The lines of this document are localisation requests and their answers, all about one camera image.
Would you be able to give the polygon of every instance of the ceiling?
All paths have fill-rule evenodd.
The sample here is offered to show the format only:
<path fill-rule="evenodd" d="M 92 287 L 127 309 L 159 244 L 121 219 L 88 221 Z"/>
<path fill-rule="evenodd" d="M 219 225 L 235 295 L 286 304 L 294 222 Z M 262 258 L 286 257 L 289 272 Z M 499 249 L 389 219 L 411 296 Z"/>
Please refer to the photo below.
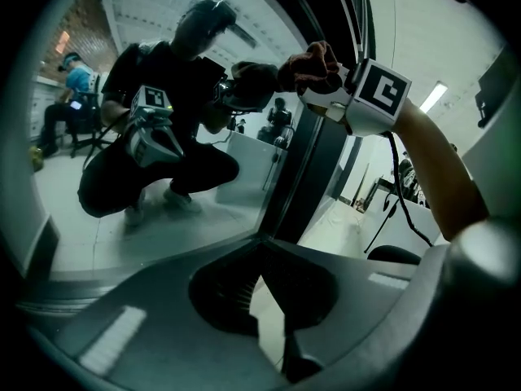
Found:
<path fill-rule="evenodd" d="M 428 115 L 465 151 L 480 132 L 478 79 L 504 41 L 470 4 L 454 0 L 370 0 L 377 60 L 412 80 L 417 105 L 437 81 L 449 88 Z"/>
<path fill-rule="evenodd" d="M 103 6 L 116 47 L 122 52 L 130 43 L 171 39 L 181 16 L 197 1 L 103 0 Z M 287 17 L 286 23 L 281 20 L 278 13 L 282 9 L 276 3 L 226 1 L 237 13 L 239 32 L 227 30 L 205 56 L 229 70 L 240 60 L 281 64 L 289 55 L 301 52 L 304 40 L 290 31 Z"/>

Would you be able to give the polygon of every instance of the fluorescent light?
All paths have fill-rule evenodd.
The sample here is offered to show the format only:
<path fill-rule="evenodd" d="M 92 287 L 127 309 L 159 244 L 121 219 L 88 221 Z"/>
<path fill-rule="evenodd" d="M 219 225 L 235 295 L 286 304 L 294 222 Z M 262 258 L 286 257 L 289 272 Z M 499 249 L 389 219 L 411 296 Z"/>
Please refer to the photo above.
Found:
<path fill-rule="evenodd" d="M 427 100 L 425 100 L 420 106 L 420 110 L 424 113 L 427 113 L 429 110 L 431 110 L 432 106 L 434 106 L 437 101 L 441 99 L 441 96 L 445 94 L 445 91 L 448 89 L 449 88 L 444 83 L 438 81 L 436 83 L 436 87 L 434 87 L 434 90 L 427 97 Z"/>

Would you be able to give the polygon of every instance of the person in blue shirt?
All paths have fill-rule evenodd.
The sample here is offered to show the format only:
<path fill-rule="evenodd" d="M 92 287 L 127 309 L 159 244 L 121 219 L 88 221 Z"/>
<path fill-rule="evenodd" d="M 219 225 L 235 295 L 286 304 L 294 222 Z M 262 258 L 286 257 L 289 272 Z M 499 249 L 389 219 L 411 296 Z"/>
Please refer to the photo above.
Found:
<path fill-rule="evenodd" d="M 92 69 L 87 67 L 76 52 L 70 52 L 63 58 L 58 71 L 67 71 L 65 90 L 55 104 L 50 105 L 44 115 L 44 126 L 38 146 L 43 150 L 43 156 L 48 157 L 58 151 L 56 146 L 55 127 L 57 121 L 65 121 L 72 136 L 72 142 L 77 143 L 77 120 L 85 115 L 85 98 L 79 93 L 89 91 L 89 80 Z"/>

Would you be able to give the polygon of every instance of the cap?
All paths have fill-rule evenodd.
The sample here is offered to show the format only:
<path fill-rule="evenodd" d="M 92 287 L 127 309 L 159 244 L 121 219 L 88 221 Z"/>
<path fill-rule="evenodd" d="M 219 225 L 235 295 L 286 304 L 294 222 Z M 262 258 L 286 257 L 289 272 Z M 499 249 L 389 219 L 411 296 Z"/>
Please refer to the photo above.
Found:
<path fill-rule="evenodd" d="M 81 61 L 81 57 L 78 55 L 77 52 L 69 52 L 66 54 L 63 58 L 63 62 L 60 66 L 58 66 L 58 71 L 62 72 L 67 69 L 67 65 L 71 61 Z"/>
<path fill-rule="evenodd" d="M 221 30 L 233 26 L 237 21 L 237 15 L 223 0 L 219 0 L 218 2 L 215 0 L 202 0 L 192 6 L 187 14 L 191 11 L 201 11 L 208 15 L 216 16 L 219 19 L 217 22 L 218 28 Z"/>

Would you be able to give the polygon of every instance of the brick wall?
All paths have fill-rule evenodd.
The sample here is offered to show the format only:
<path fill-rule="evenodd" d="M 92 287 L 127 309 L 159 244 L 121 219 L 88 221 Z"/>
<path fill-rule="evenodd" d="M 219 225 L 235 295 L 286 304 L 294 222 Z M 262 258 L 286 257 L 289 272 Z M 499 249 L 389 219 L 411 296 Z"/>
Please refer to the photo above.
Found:
<path fill-rule="evenodd" d="M 62 32 L 69 34 L 63 54 L 55 48 Z M 65 82 L 66 72 L 58 72 L 63 56 L 77 52 L 94 71 L 110 71 L 117 58 L 117 50 L 108 27 L 101 0 L 75 0 L 55 30 L 43 59 L 39 75 Z"/>

